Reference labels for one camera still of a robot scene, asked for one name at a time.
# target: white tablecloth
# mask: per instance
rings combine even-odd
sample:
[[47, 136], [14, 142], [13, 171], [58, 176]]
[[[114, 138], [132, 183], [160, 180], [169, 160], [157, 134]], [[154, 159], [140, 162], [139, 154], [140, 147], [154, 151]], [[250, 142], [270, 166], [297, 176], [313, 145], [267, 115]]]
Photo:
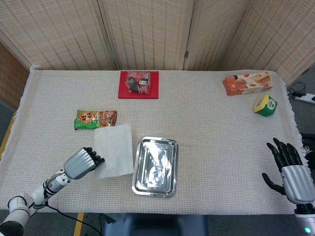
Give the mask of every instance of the white tablecloth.
[[50, 200], [63, 212], [282, 214], [294, 205], [264, 183], [281, 183], [266, 142], [277, 137], [302, 154], [285, 84], [270, 72], [274, 115], [252, 111], [264, 93], [227, 96], [222, 81], [242, 71], [160, 71], [159, 99], [118, 99], [120, 71], [32, 69], [0, 162], [0, 208], [21, 191], [31, 194], [79, 148], [94, 146], [93, 130], [74, 130], [77, 109], [117, 110], [131, 123], [133, 154], [144, 136], [179, 145], [177, 190], [169, 199], [140, 196], [132, 175], [73, 180]]

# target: orange snack box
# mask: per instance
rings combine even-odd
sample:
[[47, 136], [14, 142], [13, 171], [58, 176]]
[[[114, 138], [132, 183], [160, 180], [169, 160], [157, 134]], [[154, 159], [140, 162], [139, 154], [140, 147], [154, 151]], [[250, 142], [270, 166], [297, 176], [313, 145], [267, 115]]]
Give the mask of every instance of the orange snack box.
[[223, 80], [227, 95], [239, 95], [269, 90], [273, 84], [268, 72], [231, 75]]

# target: robotic arm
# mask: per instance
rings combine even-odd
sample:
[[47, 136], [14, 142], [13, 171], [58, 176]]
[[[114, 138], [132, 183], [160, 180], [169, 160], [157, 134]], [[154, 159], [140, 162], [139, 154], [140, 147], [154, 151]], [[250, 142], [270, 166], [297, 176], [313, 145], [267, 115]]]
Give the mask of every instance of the robotic arm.
[[10, 213], [0, 224], [0, 236], [24, 235], [28, 220], [39, 209], [48, 206], [48, 199], [67, 186], [72, 179], [82, 178], [103, 162], [104, 158], [96, 155], [91, 147], [81, 148], [64, 163], [64, 170], [47, 179], [33, 192], [32, 197], [22, 193], [11, 198], [8, 202]]
[[303, 166], [297, 150], [291, 144], [284, 144], [274, 138], [278, 150], [267, 143], [280, 171], [283, 186], [274, 184], [266, 173], [262, 177], [266, 184], [296, 204], [295, 217], [306, 235], [315, 236], [315, 186], [310, 171]]

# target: metal tray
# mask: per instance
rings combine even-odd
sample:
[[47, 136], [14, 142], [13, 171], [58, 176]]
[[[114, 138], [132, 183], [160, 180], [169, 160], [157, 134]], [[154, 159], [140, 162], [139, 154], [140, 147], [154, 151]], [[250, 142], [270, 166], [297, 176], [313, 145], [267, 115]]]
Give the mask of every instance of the metal tray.
[[168, 198], [176, 190], [178, 145], [172, 139], [144, 137], [137, 148], [132, 179], [136, 194]]

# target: woven screen panel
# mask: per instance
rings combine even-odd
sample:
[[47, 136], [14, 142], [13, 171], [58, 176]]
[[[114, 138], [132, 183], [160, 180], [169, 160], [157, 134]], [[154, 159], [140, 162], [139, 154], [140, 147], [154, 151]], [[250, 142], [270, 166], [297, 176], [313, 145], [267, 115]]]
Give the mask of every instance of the woven screen panel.
[[190, 0], [102, 3], [120, 69], [183, 69], [191, 16], [188, 13], [193, 9]]
[[17, 109], [29, 72], [0, 43], [0, 100]]
[[219, 70], [248, 0], [200, 0], [194, 10], [188, 70]]
[[0, 28], [43, 69], [113, 69], [91, 0], [2, 0]]
[[315, 62], [314, 0], [257, 0], [239, 31], [225, 70], [273, 70], [289, 84]]

